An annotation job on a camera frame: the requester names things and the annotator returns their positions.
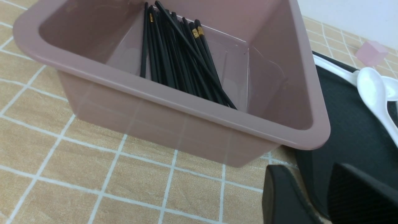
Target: white spoon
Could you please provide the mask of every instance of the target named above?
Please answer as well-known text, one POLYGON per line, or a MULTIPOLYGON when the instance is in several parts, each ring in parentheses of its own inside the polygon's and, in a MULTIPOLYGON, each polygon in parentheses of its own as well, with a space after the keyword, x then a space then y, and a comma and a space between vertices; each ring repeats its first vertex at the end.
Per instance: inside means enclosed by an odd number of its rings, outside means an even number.
MULTIPOLYGON (((359 71, 353 73, 342 69, 341 67, 327 61, 319 56, 314 56, 314 62, 317 66, 332 72, 341 78, 345 79, 347 82, 351 83, 353 86, 357 86, 357 77, 359 71)), ((391 77, 382 76, 384 85, 386 86, 387 100, 388 101, 398 101, 398 80, 391 77)))
POLYGON ((386 87, 381 75, 372 68, 363 68, 358 74, 357 83, 362 101, 380 120, 398 147, 398 128, 388 114, 386 87))

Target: black tray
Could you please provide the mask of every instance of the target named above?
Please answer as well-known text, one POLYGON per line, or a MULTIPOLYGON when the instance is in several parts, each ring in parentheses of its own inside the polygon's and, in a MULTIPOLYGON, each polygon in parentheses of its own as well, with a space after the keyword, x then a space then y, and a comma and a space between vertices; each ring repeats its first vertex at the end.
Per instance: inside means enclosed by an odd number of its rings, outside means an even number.
MULTIPOLYGON (((345 70, 357 70, 313 53, 345 70)), ((350 164, 398 189, 398 149, 382 124, 362 102, 356 87, 323 68, 316 69, 329 115, 331 134, 320 149, 295 150, 295 154, 311 203, 329 218, 326 197, 333 164, 350 164)), ((388 103, 388 111, 397 124, 395 102, 388 103)))

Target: pink plastic container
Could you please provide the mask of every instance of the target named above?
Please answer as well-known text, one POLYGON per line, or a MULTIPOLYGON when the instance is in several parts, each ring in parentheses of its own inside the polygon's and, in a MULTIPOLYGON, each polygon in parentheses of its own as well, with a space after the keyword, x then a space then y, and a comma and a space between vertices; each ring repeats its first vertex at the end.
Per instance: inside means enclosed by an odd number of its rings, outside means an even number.
POLYGON ((207 26, 238 110, 139 77, 140 0, 40 0, 15 22, 14 38, 59 70, 73 112, 87 122, 234 167, 279 145, 326 142, 328 115, 296 0, 161 2, 207 26))

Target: tiled surface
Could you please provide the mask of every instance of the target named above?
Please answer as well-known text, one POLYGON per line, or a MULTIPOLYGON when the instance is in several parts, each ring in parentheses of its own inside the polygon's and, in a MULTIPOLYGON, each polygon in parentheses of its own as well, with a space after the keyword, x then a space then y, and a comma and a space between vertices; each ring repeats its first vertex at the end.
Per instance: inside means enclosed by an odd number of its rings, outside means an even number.
MULTIPOLYGON (((260 224, 266 166, 284 164, 300 179, 282 147, 237 169, 75 118, 57 72, 12 39, 35 1, 0 0, 0 224, 260 224)), ((363 38, 304 22, 313 50, 363 67, 354 56, 363 38)), ((398 53, 389 51, 376 69, 395 77, 398 53)))

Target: pink block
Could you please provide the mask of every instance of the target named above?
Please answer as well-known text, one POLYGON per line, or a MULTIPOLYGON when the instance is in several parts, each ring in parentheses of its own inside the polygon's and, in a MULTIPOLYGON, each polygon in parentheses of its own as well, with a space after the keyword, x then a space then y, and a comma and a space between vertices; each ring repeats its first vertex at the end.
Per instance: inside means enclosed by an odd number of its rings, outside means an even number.
POLYGON ((366 66, 376 66, 387 54, 388 50, 377 41, 366 41, 355 56, 366 66))

